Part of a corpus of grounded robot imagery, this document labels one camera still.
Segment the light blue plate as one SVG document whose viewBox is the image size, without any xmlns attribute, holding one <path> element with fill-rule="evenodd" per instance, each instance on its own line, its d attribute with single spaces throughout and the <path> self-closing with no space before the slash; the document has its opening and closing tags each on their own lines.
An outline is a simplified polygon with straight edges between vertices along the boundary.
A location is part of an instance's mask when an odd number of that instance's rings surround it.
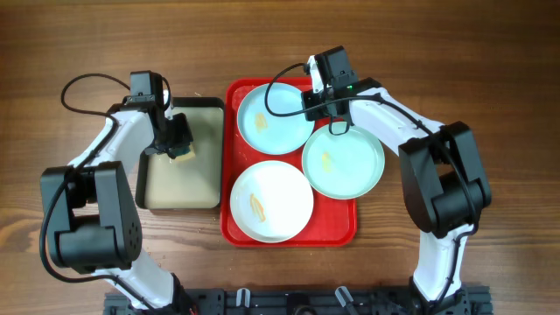
<svg viewBox="0 0 560 315">
<path fill-rule="evenodd" d="M 268 85 L 255 87 L 237 109 L 237 128 L 253 149 L 269 155 L 283 155 L 300 148 L 311 136 L 315 122 L 304 115 L 277 117 L 265 108 Z M 289 84 L 274 83 L 268 95 L 269 108 L 275 113 L 291 113 L 302 108 L 301 91 Z"/>
</svg>

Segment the pale green plate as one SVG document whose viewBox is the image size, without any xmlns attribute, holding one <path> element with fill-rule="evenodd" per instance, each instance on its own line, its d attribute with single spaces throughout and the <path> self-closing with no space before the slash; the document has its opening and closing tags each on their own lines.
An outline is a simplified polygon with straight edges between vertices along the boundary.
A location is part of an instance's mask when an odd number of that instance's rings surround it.
<svg viewBox="0 0 560 315">
<path fill-rule="evenodd" d="M 380 181 L 385 155 L 380 140 L 343 122 L 315 130 L 302 152 L 302 170 L 320 194 L 336 200 L 358 198 Z"/>
</svg>

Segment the green and yellow sponge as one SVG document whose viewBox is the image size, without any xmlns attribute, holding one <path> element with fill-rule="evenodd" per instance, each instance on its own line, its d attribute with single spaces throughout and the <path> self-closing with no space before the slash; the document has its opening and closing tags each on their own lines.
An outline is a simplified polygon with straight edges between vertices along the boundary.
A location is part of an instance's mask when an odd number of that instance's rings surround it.
<svg viewBox="0 0 560 315">
<path fill-rule="evenodd" d="M 171 148 L 168 152 L 171 160 L 176 162 L 186 161 L 195 157 L 195 152 L 192 144 Z"/>
</svg>

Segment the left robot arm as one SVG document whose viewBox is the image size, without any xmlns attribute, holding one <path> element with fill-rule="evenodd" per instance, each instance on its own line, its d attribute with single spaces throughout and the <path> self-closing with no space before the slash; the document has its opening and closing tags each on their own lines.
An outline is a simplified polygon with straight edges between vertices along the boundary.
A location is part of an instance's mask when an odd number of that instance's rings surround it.
<svg viewBox="0 0 560 315">
<path fill-rule="evenodd" d="M 84 152 L 40 177 L 40 260 L 61 282 L 112 284 L 136 313 L 195 314 L 178 278 L 144 251 L 128 182 L 140 158 L 191 158 L 193 135 L 186 116 L 171 113 L 171 88 L 161 74 L 133 72 L 125 87 L 128 95 L 101 113 L 105 125 Z"/>
</svg>

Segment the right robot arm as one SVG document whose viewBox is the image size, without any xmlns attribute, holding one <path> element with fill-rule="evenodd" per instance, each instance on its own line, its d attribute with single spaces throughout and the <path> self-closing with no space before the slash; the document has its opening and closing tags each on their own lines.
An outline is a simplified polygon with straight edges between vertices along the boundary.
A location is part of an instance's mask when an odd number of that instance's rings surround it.
<svg viewBox="0 0 560 315">
<path fill-rule="evenodd" d="M 304 72 L 311 77 L 302 94 L 306 119 L 341 118 L 399 157 L 404 204 L 421 231 L 411 287 L 425 314 L 455 304 L 467 239 L 492 198 L 472 130 L 419 115 L 377 80 L 359 79 L 343 46 L 312 55 Z"/>
</svg>

